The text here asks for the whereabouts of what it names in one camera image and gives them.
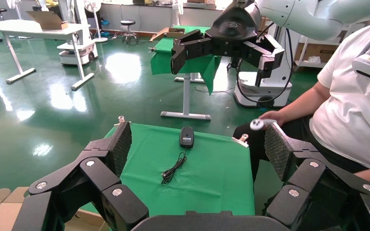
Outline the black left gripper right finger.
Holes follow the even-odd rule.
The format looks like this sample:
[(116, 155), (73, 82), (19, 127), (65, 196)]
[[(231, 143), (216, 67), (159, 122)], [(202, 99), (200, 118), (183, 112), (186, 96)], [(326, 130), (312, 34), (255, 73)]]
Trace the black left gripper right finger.
[(370, 231), (370, 182), (330, 163), (312, 144), (272, 123), (265, 153), (283, 186), (265, 214), (291, 231)]

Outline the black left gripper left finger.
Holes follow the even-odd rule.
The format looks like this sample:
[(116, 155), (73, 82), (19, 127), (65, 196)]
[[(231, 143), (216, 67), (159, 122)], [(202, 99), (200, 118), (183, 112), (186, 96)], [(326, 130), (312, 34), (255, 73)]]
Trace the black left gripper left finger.
[(13, 230), (63, 231), (88, 203), (110, 229), (132, 230), (149, 210), (120, 179), (131, 144), (130, 123), (121, 122), (110, 137), (89, 142), (73, 162), (32, 183)]

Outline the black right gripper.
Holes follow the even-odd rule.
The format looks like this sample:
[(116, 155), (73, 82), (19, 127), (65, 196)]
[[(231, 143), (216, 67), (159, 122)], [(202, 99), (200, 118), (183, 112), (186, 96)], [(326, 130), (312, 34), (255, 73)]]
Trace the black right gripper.
[(272, 71), (280, 67), (285, 53), (271, 35), (256, 41), (260, 22), (255, 1), (233, 1), (205, 34), (196, 29), (173, 40), (172, 74), (178, 74), (187, 60), (211, 54), (241, 58), (244, 53), (244, 61), (257, 68), (255, 86), (259, 87), (262, 79), (270, 78)]

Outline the person right hand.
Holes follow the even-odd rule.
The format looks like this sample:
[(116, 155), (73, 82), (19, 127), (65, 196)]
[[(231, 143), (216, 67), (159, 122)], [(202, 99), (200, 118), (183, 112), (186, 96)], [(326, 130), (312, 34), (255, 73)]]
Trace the person right hand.
[(277, 121), (279, 126), (282, 126), (285, 122), (287, 122), (287, 117), (282, 111), (268, 111), (259, 116), (259, 119), (272, 119)]

